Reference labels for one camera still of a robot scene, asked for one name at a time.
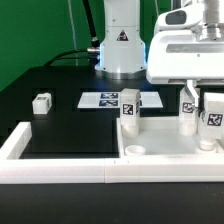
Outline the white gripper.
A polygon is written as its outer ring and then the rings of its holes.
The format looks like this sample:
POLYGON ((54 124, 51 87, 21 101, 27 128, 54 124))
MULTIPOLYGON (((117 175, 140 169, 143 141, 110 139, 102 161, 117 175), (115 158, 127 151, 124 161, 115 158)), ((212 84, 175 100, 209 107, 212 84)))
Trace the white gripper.
POLYGON ((224 80, 224 6, 184 6, 161 14, 147 79, 153 84, 187 80, 185 91, 197 110, 196 81, 224 80))

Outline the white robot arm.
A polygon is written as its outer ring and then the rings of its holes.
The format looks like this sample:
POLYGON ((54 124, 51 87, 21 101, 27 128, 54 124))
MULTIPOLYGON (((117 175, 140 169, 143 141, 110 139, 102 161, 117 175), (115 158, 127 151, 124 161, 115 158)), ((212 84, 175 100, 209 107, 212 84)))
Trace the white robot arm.
POLYGON ((158 16, 149 47, 140 38, 140 0, 104 0, 105 38, 96 74, 152 84, 224 85, 224 0, 180 0, 158 16))

